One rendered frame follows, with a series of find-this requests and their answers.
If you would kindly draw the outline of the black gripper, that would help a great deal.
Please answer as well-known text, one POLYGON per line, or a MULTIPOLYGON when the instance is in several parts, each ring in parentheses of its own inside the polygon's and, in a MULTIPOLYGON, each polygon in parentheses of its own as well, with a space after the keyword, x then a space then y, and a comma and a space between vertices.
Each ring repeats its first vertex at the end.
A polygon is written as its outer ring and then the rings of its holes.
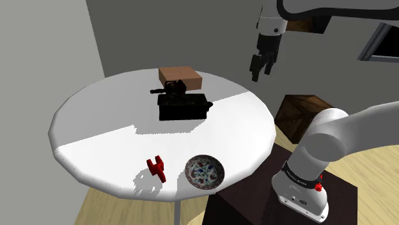
POLYGON ((260 70, 263 68, 263 58, 266 53, 271 53, 272 58, 270 58, 265 64, 264 74, 270 75, 272 67, 277 61, 279 45, 281 42, 282 35, 276 36, 266 36, 259 34, 256 48, 259 50, 259 55, 253 54, 251 58, 251 64, 249 71, 252 74, 252 81, 257 82, 259 78, 260 70))

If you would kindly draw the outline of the brown wooden crate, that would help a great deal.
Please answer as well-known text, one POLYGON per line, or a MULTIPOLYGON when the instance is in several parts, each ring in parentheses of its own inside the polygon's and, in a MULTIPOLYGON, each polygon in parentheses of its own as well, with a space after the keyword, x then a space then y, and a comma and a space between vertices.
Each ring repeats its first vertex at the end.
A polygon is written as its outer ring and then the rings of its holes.
POLYGON ((298 144, 313 118, 332 107, 316 95, 285 95, 274 121, 292 144, 298 144))

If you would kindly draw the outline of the brown cardboard box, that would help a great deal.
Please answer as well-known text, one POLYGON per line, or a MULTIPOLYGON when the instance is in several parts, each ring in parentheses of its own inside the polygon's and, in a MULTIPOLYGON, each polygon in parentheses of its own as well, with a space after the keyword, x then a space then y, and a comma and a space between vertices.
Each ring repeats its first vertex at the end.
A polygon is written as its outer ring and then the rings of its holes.
POLYGON ((159 80, 165 87, 166 81, 182 80, 187 87, 187 91, 202 88, 203 78, 190 66, 162 67, 158 69, 159 80))

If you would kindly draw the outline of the black rectangular box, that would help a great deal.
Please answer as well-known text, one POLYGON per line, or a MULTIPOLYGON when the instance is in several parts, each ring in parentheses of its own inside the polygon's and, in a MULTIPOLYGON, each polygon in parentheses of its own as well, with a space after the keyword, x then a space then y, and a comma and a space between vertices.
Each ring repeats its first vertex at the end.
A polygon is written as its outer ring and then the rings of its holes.
POLYGON ((203 93, 158 95, 159 120, 204 120, 213 106, 203 93))

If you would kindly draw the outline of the black small appliance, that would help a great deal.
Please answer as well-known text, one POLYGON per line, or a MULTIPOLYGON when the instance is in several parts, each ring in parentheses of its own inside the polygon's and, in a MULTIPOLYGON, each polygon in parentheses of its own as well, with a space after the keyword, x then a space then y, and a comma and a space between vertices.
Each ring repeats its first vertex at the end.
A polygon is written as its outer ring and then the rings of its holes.
POLYGON ((187 86, 182 80, 166 81, 163 89, 151 89, 151 94, 160 95, 183 95, 187 91, 187 86))

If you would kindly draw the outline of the floral patterned bowl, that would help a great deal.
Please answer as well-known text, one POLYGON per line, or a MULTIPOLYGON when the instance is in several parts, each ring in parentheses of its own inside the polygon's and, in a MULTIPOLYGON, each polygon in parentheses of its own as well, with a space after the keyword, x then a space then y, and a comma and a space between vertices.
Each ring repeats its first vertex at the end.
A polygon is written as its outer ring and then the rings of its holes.
POLYGON ((210 155, 196 155, 189 159, 184 173, 187 181, 201 190, 216 189, 225 176, 223 165, 210 155))

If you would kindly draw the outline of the grey framed window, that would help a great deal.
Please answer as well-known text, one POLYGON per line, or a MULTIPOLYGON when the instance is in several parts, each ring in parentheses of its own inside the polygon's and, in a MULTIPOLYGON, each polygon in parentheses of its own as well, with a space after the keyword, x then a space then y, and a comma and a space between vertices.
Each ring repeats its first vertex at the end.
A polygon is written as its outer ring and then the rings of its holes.
POLYGON ((357 59, 399 63, 399 27, 381 22, 357 59))

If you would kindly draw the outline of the dark robot stand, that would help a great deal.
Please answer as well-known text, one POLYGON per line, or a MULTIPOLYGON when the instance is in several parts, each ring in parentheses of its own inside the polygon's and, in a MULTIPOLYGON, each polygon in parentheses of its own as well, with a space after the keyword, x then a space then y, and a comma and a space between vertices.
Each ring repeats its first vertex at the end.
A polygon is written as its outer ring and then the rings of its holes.
POLYGON ((324 171, 329 213, 319 224, 279 202, 271 179, 292 154, 275 144, 271 154, 247 178, 210 195, 203 225, 358 225, 357 187, 324 171))

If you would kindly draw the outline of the red toy figure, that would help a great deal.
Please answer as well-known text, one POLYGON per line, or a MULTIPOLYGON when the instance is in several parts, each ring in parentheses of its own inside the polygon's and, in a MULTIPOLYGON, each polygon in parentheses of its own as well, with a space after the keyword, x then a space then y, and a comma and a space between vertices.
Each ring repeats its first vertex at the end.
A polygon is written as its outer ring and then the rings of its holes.
POLYGON ((152 176, 157 175, 162 183, 166 182, 164 163, 159 155, 155 157, 155 163, 153 163, 151 159, 148 159, 146 164, 152 176))

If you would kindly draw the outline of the white round table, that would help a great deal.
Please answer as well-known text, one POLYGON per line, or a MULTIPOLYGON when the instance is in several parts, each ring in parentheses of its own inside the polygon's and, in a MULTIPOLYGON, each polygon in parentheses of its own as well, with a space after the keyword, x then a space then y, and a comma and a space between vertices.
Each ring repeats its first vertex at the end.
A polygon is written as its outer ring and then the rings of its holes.
POLYGON ((276 129, 267 106, 225 78, 202 73, 213 103, 205 120, 160 121, 157 69, 114 75, 86 86, 57 110, 49 129, 54 158, 80 183, 121 199, 173 202, 210 195, 184 169, 196 155, 224 168, 221 188, 253 174, 270 155, 276 129), (146 161, 159 155, 166 182, 146 161))

